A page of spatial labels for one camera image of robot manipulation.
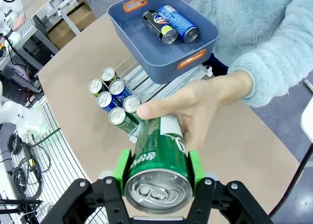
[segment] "basket handle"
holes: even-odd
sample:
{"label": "basket handle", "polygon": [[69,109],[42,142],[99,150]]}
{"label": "basket handle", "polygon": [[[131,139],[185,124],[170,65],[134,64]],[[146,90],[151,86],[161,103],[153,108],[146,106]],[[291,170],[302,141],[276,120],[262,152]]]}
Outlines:
{"label": "basket handle", "polygon": [[137,0],[131,0],[131,1],[129,1],[129,2],[127,2],[127,3],[125,3],[125,4],[123,5],[123,10],[124,10],[126,13],[129,13],[129,12],[131,12],[131,11],[133,11],[133,10],[136,10],[136,9],[142,7],[142,6],[145,6],[145,5],[148,3],[148,1],[145,0],[143,3],[139,3],[138,5],[135,5],[135,6],[131,7],[131,8],[127,8],[129,5],[131,5],[131,4],[133,4],[133,3],[135,4],[135,3],[139,3],[139,2],[138,2]]}
{"label": "basket handle", "polygon": [[190,56],[189,58],[181,61],[177,65],[177,69],[182,69],[183,67],[185,67],[185,66],[191,64],[192,62],[196,61],[197,59],[201,58],[205,54],[206,54],[206,49],[199,51],[198,53],[194,54],[193,56]]}

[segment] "blue can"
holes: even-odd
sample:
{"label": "blue can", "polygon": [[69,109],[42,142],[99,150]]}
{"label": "blue can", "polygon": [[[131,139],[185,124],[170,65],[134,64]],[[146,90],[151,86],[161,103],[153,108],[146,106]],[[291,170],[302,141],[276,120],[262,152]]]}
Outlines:
{"label": "blue can", "polygon": [[163,16],[170,25],[175,28],[179,36],[185,42],[192,42],[195,40],[199,34],[199,30],[191,22],[189,22],[183,15],[181,15],[177,10],[175,10],[170,5],[162,6],[158,13]]}
{"label": "blue can", "polygon": [[98,95],[97,105],[106,112],[110,112],[112,109],[123,106],[112,94],[105,91]]}
{"label": "blue can", "polygon": [[112,81],[109,85],[109,91],[121,103],[123,103],[125,98],[132,95],[132,92],[126,87],[125,83],[122,80]]}

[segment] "wrist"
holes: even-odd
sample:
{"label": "wrist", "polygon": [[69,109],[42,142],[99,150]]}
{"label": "wrist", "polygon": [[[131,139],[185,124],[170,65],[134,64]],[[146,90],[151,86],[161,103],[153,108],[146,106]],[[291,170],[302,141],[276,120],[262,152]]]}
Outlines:
{"label": "wrist", "polygon": [[247,96],[252,90],[252,79],[245,71],[234,71],[210,81],[215,86],[220,106]]}

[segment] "clear plastic holder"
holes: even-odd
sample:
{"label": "clear plastic holder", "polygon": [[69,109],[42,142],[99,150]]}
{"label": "clear plastic holder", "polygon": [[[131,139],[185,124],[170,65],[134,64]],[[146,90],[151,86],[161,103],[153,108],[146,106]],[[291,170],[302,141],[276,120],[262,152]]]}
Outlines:
{"label": "clear plastic holder", "polygon": [[[136,60],[130,62],[130,64],[126,64],[131,58],[132,55],[120,63],[115,70],[117,73],[121,73],[119,75],[121,80],[123,80],[125,85],[132,91],[132,94],[140,99],[141,103],[148,102],[151,99],[169,96],[186,86],[191,81],[202,79],[207,74],[207,68],[203,65],[199,65],[177,77],[172,82],[160,85],[154,83],[149,78],[147,73]],[[128,134],[131,142],[137,142],[137,137],[140,134],[142,125],[143,124],[140,123],[130,134]]]}

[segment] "blue plastic basket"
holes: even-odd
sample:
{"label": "blue plastic basket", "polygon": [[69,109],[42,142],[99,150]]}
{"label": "blue plastic basket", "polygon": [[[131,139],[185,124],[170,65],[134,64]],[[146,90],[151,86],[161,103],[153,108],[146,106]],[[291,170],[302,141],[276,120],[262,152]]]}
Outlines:
{"label": "blue plastic basket", "polygon": [[[170,45],[160,40],[141,21],[147,10],[158,11],[170,5],[198,27],[199,36],[190,43],[177,38]],[[208,60],[218,37],[217,27],[181,0],[123,0],[108,9],[119,38],[135,56],[149,77],[166,84],[188,70]]]}

